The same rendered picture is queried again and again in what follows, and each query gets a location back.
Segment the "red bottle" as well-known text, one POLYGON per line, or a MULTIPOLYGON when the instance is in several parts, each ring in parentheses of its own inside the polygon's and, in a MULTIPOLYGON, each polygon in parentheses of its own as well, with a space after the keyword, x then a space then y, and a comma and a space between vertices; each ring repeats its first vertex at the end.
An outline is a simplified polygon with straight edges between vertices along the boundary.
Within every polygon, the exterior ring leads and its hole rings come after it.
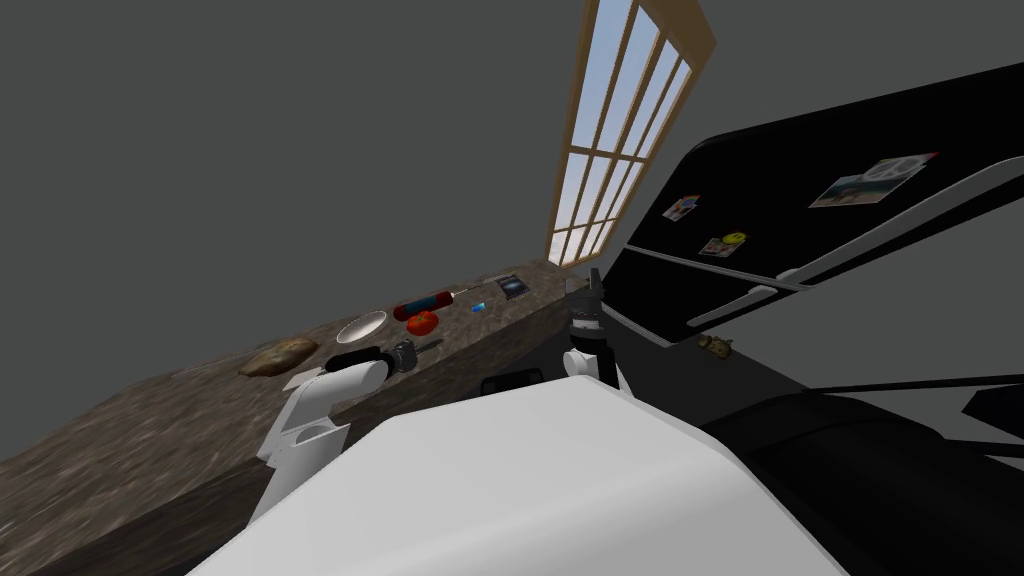
POLYGON ((442 291, 413 302, 398 305, 393 308, 392 316, 396 321, 407 322, 422 312, 433 312, 447 307, 453 301, 453 293, 451 291, 442 291))

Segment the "white bowl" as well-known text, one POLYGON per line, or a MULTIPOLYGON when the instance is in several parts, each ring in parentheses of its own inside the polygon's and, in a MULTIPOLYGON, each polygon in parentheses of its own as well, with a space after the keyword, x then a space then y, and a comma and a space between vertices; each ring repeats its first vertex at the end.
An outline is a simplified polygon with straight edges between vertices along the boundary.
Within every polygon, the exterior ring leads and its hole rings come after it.
POLYGON ((335 342, 352 345, 378 334, 387 324, 390 315, 382 310, 367 313, 349 322, 336 336, 335 342))

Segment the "brown bread loaf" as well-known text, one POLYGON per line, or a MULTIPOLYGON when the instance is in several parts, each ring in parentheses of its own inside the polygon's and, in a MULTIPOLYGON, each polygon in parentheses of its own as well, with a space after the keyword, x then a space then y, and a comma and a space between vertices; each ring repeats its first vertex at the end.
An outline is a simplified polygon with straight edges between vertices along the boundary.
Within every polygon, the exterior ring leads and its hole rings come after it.
POLYGON ((242 376, 274 377, 305 362, 321 344, 309 338, 283 340, 250 358, 237 373, 242 376))

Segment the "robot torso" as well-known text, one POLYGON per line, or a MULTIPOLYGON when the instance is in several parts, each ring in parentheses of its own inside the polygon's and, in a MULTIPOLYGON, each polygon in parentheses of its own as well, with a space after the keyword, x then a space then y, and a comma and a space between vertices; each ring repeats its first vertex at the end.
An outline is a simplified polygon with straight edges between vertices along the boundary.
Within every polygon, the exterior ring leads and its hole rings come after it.
POLYGON ((709 434, 586 376, 396 416, 188 576, 849 576, 709 434))

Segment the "black fridge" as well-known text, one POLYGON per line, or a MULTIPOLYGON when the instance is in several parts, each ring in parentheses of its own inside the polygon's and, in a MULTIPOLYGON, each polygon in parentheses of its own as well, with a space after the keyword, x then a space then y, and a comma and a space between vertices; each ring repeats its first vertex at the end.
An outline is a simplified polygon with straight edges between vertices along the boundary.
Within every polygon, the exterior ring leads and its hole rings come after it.
POLYGON ((1024 156, 1024 61, 696 145, 604 275, 606 311, 664 345, 1024 198, 1024 175, 801 284, 803 268, 922 200, 1024 156), (697 327, 758 285, 778 293, 697 327))

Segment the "wooden frame window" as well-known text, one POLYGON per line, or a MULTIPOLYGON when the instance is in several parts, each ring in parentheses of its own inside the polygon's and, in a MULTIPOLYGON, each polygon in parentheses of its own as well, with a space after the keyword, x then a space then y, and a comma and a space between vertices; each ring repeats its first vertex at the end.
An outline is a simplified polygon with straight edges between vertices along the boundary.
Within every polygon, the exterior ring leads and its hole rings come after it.
POLYGON ((699 0, 585 0, 547 256, 599 256, 716 40, 699 0))

